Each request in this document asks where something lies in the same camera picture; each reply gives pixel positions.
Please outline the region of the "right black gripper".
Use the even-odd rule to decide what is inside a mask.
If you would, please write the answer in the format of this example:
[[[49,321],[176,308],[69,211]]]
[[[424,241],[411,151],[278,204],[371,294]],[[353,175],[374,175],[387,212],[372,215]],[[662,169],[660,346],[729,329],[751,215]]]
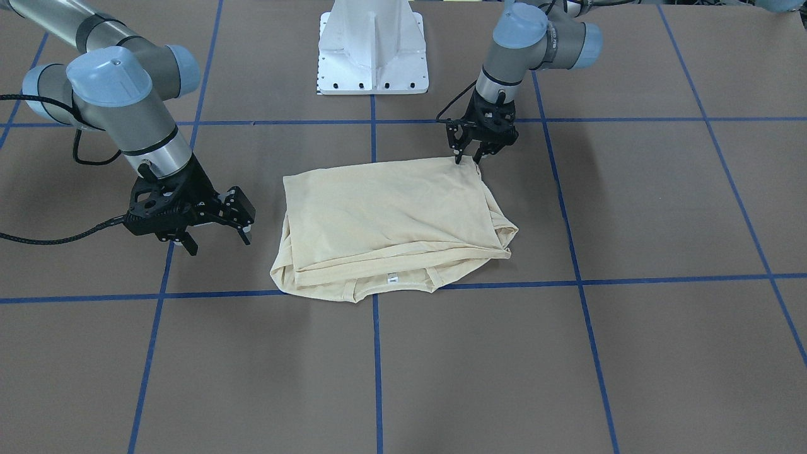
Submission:
[[[252,244],[253,204],[239,186],[216,192],[196,155],[191,155],[174,175],[154,182],[136,179],[123,225],[133,235],[153,233],[161,242],[179,243],[196,256],[199,245],[187,228],[201,224],[210,213],[214,222],[235,229],[245,245]]]

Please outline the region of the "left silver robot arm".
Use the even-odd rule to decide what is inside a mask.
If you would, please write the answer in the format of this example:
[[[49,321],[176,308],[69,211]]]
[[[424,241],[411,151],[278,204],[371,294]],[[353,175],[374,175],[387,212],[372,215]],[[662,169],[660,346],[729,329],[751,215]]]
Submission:
[[[582,69],[596,62],[603,47],[600,28],[577,18],[598,8],[623,5],[622,1],[506,1],[492,32],[486,60],[473,83],[455,96],[472,92],[466,112],[458,119],[436,121],[446,126],[455,163],[461,163],[473,141],[478,163],[512,146],[516,130],[515,98],[530,70]]]

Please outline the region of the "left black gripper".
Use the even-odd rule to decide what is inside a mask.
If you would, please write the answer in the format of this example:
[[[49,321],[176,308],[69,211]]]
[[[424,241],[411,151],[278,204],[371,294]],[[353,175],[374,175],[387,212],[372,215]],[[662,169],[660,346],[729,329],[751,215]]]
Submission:
[[[488,102],[481,95],[472,95],[472,100],[460,121],[446,121],[446,135],[455,163],[460,164],[464,150],[473,140],[479,142],[473,154],[473,162],[479,164],[483,157],[495,155],[506,146],[512,146],[518,138],[515,127],[515,102]]]

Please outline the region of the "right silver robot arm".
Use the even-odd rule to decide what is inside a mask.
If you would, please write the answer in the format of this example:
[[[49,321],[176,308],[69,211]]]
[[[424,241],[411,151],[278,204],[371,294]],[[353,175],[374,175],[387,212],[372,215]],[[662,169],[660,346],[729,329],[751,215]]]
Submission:
[[[190,255],[194,225],[217,223],[250,244],[255,209],[237,186],[219,193],[165,106],[199,87],[193,55],[158,46],[118,18],[81,1],[3,1],[2,9],[42,26],[77,49],[69,64],[43,64],[23,80],[20,100],[32,111],[74,127],[73,160],[84,131],[106,132],[137,173],[124,215],[95,225],[96,233],[124,225],[133,235],[176,242]]]

